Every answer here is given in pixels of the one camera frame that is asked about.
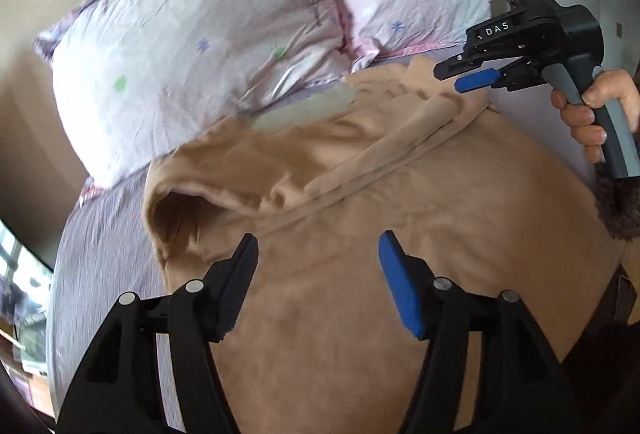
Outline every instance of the gray handle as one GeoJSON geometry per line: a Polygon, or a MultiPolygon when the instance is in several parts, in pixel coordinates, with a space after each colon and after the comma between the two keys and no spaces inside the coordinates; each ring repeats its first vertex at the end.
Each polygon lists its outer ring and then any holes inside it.
{"type": "MultiPolygon", "coordinates": [[[[571,75],[563,64],[554,64],[543,69],[542,77],[554,89],[563,92],[569,103],[578,105],[583,103],[580,94],[587,90],[603,71],[597,65],[574,70],[574,74],[571,75]]],[[[603,145],[602,152],[611,176],[616,179],[640,176],[638,149],[619,100],[611,100],[593,112],[596,125],[603,127],[607,133],[607,142],[603,145]]]]}

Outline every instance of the brown blanket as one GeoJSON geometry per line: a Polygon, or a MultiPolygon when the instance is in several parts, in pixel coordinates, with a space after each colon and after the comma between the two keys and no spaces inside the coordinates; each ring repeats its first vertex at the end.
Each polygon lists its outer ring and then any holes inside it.
{"type": "Polygon", "coordinates": [[[426,345],[386,288],[386,229],[469,292],[517,290],[561,358],[621,260],[591,192],[484,92],[458,95],[433,65],[352,74],[354,102],[328,121],[257,132],[226,119],[152,164],[143,218],[169,291],[244,232],[258,237],[238,325],[213,347],[243,432],[398,430],[426,345]]]}

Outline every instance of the hand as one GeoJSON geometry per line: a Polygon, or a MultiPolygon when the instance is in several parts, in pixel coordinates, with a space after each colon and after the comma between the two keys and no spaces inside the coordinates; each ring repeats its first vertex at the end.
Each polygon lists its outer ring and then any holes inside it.
{"type": "Polygon", "coordinates": [[[584,155],[591,163],[602,161],[602,148],[607,133],[602,127],[594,125],[591,109],[599,109],[607,101],[619,99],[632,133],[640,127],[640,92],[626,70],[608,70],[585,91],[582,100],[585,105],[570,105],[566,96],[554,90],[551,104],[560,110],[560,117],[569,127],[571,136],[584,145],[584,155]]]}

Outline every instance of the blue gripper pad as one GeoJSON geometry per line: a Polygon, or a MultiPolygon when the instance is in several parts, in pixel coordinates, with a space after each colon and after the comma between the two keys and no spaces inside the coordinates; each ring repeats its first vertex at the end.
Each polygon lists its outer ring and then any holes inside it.
{"type": "Polygon", "coordinates": [[[408,272],[407,262],[412,259],[402,251],[396,236],[391,231],[380,235],[378,240],[378,258],[385,273],[386,283],[394,297],[396,308],[400,313],[402,325],[412,332],[414,337],[422,338],[425,332],[422,320],[422,305],[420,302],[417,281],[408,272]]]}
{"type": "Polygon", "coordinates": [[[502,75],[494,68],[488,68],[475,72],[474,74],[468,74],[462,78],[456,80],[456,91],[469,92],[470,90],[476,90],[481,87],[488,87],[493,85],[496,81],[500,80],[502,75]]]}

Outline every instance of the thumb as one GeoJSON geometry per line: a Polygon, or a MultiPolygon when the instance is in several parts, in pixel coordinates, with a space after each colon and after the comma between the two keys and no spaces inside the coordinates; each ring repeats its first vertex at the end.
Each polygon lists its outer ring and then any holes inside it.
{"type": "Polygon", "coordinates": [[[638,131],[640,92],[626,70],[603,72],[582,95],[582,100],[592,109],[599,109],[612,99],[620,100],[631,132],[638,131]]]}

